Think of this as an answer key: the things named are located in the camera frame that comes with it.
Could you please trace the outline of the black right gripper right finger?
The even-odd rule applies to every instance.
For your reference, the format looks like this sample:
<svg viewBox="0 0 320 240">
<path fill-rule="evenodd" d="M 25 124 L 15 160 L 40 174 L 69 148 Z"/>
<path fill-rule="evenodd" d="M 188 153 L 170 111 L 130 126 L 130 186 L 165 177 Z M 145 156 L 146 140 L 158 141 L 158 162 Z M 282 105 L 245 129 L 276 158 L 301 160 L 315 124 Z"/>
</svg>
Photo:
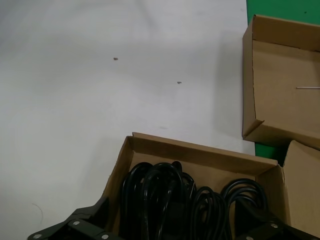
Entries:
<svg viewBox="0 0 320 240">
<path fill-rule="evenodd" d="M 317 240 L 318 237 L 291 227 L 273 213 L 251 206 L 243 200 L 235 202 L 236 240 Z"/>
</svg>

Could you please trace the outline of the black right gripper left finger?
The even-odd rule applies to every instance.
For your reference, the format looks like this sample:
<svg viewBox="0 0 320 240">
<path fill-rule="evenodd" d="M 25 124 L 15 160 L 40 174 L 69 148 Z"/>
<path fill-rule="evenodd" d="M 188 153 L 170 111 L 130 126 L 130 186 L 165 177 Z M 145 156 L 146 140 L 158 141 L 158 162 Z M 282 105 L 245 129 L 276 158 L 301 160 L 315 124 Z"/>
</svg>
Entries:
<svg viewBox="0 0 320 240">
<path fill-rule="evenodd" d="M 76 209 L 66 220 L 32 233 L 29 240 L 119 240 L 105 230 L 109 216 L 109 198 L 102 196 L 92 206 Z"/>
</svg>

